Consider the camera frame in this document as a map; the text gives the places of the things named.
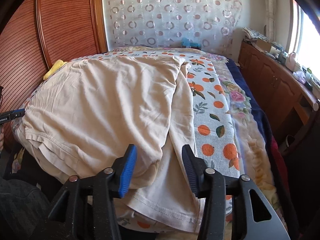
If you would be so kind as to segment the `person left hand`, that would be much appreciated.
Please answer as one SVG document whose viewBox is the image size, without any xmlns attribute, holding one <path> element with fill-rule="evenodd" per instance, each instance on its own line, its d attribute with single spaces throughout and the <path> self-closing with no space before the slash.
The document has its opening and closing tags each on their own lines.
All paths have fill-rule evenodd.
<svg viewBox="0 0 320 240">
<path fill-rule="evenodd" d="M 1 128 L 1 133 L 0 133 L 0 151 L 3 150 L 3 145 L 4 145 L 4 128 Z"/>
</svg>

